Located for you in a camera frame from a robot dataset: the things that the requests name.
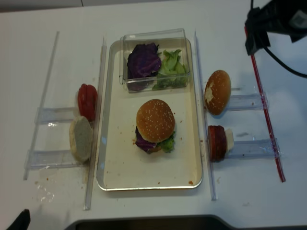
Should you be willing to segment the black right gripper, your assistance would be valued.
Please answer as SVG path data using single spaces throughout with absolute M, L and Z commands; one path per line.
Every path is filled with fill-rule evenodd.
M 251 8 L 245 21 L 245 47 L 249 56 L 271 46 L 267 29 L 272 19 L 270 6 Z

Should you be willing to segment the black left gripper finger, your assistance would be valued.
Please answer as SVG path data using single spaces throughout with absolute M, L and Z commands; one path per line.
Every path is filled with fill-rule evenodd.
M 7 230 L 27 230 L 30 224 L 30 211 L 24 209 Z

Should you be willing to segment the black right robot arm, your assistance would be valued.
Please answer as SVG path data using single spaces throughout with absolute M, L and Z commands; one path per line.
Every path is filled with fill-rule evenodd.
M 270 47 L 268 33 L 290 36 L 297 42 L 307 35 L 305 0 L 271 0 L 262 8 L 251 8 L 245 21 L 247 54 Z

